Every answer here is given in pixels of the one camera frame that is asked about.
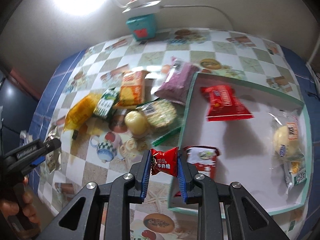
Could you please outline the person's left hand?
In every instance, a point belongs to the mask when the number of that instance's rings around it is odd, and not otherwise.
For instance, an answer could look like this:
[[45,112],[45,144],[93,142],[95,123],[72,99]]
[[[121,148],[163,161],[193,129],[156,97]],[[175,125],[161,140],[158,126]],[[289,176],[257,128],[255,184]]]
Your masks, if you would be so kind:
[[[40,225],[40,218],[37,215],[37,210],[33,205],[33,195],[27,191],[22,196],[25,203],[23,208],[23,214],[29,219],[30,222]],[[7,219],[9,216],[15,216],[18,214],[20,208],[16,202],[12,202],[6,199],[1,199],[1,213],[4,218]]]

